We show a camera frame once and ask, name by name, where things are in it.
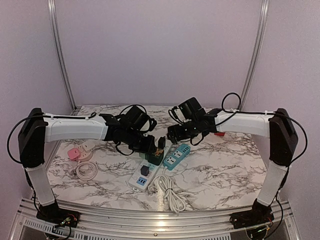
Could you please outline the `black power adapter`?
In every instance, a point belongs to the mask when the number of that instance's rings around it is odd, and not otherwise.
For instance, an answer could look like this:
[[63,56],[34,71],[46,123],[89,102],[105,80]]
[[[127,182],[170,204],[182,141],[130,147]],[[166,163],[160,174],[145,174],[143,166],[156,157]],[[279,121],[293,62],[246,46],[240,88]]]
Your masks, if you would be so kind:
[[164,149],[166,147],[166,137],[162,136],[158,139],[158,148]]

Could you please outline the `red cube socket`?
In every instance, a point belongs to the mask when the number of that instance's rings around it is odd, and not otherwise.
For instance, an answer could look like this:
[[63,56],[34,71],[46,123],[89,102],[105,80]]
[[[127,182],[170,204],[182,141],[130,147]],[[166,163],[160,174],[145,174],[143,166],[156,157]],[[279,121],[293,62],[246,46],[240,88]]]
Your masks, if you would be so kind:
[[216,132],[214,133],[215,136],[220,136],[220,137],[224,137],[225,133],[224,132]]

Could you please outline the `teal power strip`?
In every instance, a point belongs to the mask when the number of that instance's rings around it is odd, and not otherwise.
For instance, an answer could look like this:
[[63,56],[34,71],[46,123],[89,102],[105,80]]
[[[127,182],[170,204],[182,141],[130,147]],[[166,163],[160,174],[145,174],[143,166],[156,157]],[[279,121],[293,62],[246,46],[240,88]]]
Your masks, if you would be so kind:
[[190,153],[191,147],[187,144],[179,145],[171,155],[166,157],[163,161],[163,166],[172,171],[186,156]]

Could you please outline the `white long power strip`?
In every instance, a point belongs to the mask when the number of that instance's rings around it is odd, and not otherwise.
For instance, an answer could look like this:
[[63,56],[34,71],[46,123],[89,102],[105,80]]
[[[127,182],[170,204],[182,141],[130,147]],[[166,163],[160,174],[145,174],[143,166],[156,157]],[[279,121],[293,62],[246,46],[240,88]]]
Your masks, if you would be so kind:
[[144,153],[140,153],[139,157],[142,160],[128,180],[128,185],[135,192],[145,192],[148,189],[149,184],[156,176],[160,165],[155,165],[148,162]]

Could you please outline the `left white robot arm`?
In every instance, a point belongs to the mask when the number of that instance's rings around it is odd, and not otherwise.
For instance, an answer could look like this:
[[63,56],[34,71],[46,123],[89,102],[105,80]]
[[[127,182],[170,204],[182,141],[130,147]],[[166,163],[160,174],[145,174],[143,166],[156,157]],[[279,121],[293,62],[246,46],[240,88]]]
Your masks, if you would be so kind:
[[29,116],[20,120],[18,133],[19,159],[31,183],[44,215],[53,223],[63,219],[44,169],[46,143],[60,140],[100,140],[124,143],[133,152],[154,154],[155,137],[148,134],[157,122],[137,106],[125,114],[92,113],[89,116],[53,115],[34,108]]

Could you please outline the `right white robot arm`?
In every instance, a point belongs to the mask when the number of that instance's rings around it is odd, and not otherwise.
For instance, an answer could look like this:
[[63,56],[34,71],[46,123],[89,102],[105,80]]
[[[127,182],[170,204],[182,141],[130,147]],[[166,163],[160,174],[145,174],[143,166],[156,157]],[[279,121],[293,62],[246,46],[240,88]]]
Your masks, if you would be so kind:
[[298,122],[289,117],[284,108],[275,112],[243,113],[214,108],[206,112],[203,108],[192,111],[180,109],[185,120],[167,129],[167,138],[172,143],[192,140],[198,135],[203,138],[210,133],[235,132],[257,135],[269,139],[270,163],[263,186],[255,200],[257,206],[248,212],[247,219],[258,224],[267,216],[278,191],[282,188],[298,145],[298,134],[294,128]]

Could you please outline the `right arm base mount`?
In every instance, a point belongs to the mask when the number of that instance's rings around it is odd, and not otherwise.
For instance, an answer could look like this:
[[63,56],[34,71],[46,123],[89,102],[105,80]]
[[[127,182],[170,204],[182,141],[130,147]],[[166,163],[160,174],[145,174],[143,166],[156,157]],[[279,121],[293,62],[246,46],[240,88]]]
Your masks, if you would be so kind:
[[256,199],[250,210],[232,213],[229,221],[234,229],[241,229],[268,222],[271,223],[274,219],[271,206],[265,206]]

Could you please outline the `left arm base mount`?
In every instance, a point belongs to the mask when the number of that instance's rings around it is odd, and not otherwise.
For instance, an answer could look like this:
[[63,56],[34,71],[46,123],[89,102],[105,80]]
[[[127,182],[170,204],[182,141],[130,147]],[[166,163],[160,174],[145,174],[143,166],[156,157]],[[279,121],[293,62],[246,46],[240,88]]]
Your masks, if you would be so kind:
[[39,204],[36,217],[55,224],[56,228],[64,226],[76,228],[80,219],[80,213],[75,210],[59,207],[58,202],[55,200],[50,205],[43,206]]

